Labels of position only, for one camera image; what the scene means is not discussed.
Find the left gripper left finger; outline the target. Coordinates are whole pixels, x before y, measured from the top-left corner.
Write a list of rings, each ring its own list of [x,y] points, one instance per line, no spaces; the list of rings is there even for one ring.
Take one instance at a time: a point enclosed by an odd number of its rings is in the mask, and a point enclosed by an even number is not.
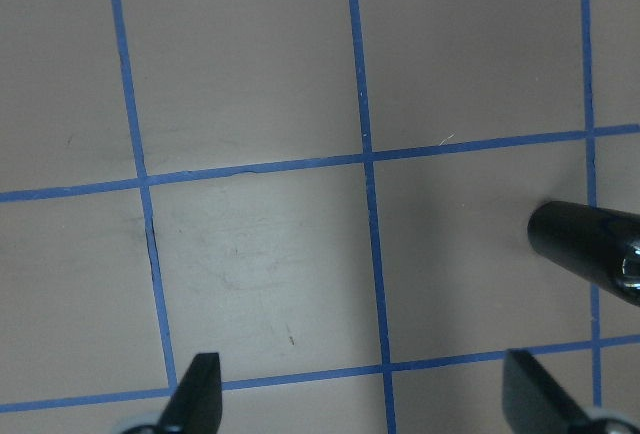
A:
[[[161,413],[154,432],[215,434],[221,425],[222,412],[219,354],[199,353]]]

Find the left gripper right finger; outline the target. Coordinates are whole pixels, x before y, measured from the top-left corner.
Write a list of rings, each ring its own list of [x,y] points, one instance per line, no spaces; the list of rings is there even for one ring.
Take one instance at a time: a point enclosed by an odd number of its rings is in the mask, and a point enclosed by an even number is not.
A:
[[[508,350],[502,411],[513,433],[588,433],[593,421],[526,350]]]

